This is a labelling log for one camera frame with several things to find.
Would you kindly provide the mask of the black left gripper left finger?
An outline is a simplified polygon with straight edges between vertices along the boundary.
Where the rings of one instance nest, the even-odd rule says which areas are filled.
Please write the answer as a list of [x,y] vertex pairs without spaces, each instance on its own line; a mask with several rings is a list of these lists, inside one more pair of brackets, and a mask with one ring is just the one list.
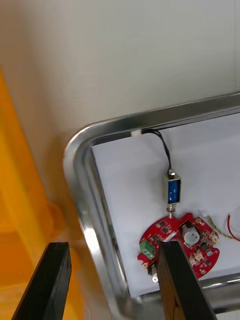
[[50,242],[45,248],[13,320],[62,320],[72,273],[68,242]]

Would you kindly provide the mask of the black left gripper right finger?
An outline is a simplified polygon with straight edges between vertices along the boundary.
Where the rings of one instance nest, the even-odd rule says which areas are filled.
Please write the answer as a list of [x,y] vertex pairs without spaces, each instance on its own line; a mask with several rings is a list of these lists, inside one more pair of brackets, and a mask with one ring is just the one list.
[[158,283],[167,320],[215,320],[200,282],[179,241],[161,242]]

